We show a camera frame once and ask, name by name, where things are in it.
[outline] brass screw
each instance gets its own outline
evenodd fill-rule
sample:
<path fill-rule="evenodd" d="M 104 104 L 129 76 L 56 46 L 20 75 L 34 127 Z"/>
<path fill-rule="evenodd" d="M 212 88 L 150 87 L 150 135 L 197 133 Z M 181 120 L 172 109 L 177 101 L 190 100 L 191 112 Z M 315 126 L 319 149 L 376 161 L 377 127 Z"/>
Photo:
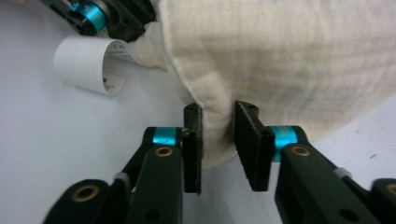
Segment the brass screw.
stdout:
<path fill-rule="evenodd" d="M 387 185 L 387 190 L 393 194 L 396 195 L 396 184 L 388 184 Z"/>
<path fill-rule="evenodd" d="M 94 198 L 99 193 L 99 187 L 96 185 L 86 185 L 77 189 L 72 196 L 72 200 L 76 203 L 84 203 Z"/>
<path fill-rule="evenodd" d="M 155 154 L 159 157 L 168 157 L 173 154 L 173 149 L 170 147 L 160 147 L 155 150 Z"/>
<path fill-rule="evenodd" d="M 293 147 L 291 151 L 297 156 L 309 156 L 311 152 L 304 147 Z"/>

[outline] curled paper tag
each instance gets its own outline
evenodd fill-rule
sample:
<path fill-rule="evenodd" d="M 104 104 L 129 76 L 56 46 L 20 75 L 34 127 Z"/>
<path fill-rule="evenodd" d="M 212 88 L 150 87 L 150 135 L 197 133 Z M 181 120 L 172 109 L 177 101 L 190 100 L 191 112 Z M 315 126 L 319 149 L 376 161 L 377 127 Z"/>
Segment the curled paper tag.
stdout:
<path fill-rule="evenodd" d="M 69 36 L 55 52 L 54 70 L 62 80 L 114 96 L 120 91 L 125 79 L 103 73 L 103 61 L 107 55 L 140 63 L 122 40 Z"/>

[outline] cloth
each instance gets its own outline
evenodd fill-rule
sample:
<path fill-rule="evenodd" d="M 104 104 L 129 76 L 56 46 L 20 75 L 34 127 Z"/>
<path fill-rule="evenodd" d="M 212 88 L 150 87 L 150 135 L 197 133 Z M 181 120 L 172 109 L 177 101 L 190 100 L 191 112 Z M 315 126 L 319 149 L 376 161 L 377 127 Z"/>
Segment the cloth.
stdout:
<path fill-rule="evenodd" d="M 153 4 L 158 20 L 131 45 L 203 109 L 206 168 L 235 155 L 234 100 L 257 105 L 265 125 L 300 125 L 314 140 L 396 91 L 394 1 Z"/>

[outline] blue tape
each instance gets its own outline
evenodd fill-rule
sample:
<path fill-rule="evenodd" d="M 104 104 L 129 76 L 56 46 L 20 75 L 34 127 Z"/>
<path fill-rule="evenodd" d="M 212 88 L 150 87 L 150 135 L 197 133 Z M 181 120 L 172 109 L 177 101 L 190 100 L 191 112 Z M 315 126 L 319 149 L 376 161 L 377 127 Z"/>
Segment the blue tape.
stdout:
<path fill-rule="evenodd" d="M 155 128 L 152 143 L 175 146 L 177 144 L 177 128 Z"/>
<path fill-rule="evenodd" d="M 105 13 L 94 3 L 84 2 L 76 9 L 76 12 L 83 15 L 90 21 L 96 30 L 100 33 L 107 25 L 107 18 Z"/>
<path fill-rule="evenodd" d="M 298 142 L 297 134 L 290 126 L 271 126 L 271 129 L 275 134 L 276 154 L 274 161 L 280 161 L 280 152 L 283 147 Z"/>

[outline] white fabric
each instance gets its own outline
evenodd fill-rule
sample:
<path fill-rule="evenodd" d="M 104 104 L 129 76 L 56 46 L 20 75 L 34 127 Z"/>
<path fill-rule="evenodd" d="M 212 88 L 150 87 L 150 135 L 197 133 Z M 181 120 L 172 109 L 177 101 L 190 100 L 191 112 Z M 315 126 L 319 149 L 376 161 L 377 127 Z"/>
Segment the white fabric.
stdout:
<path fill-rule="evenodd" d="M 396 90 L 396 2 L 161 0 L 133 48 L 204 110 L 204 166 L 234 154 L 233 101 L 321 137 Z"/>

